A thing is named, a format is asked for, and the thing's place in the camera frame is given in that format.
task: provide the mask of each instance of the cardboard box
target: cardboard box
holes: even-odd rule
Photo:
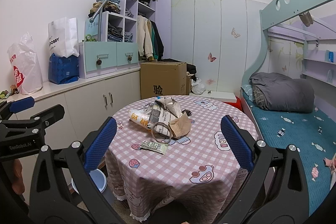
[[[191,77],[187,77],[186,89],[185,94],[189,95],[191,92]]]
[[[141,99],[185,95],[186,63],[146,62],[140,66]]]

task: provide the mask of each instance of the white jacket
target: white jacket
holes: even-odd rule
[[[153,45],[151,35],[147,27],[147,18],[138,16],[136,42],[138,43],[139,55],[146,55],[147,58],[153,57]]]

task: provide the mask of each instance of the teal bed sheet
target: teal bed sheet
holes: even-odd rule
[[[317,107],[309,114],[262,110],[242,93],[269,146],[286,148],[294,144],[298,148],[308,184],[311,215],[329,193],[331,174],[323,159],[332,159],[336,152],[336,123]]]

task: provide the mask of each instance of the red butterfly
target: red butterfly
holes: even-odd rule
[[[210,62],[215,61],[217,58],[216,57],[212,57],[211,52],[209,53],[208,59],[210,60]]]

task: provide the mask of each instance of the human hand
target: human hand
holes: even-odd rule
[[[22,195],[25,192],[25,185],[22,178],[22,165],[19,159],[14,160],[13,172],[15,180],[12,183],[12,189],[16,194]]]

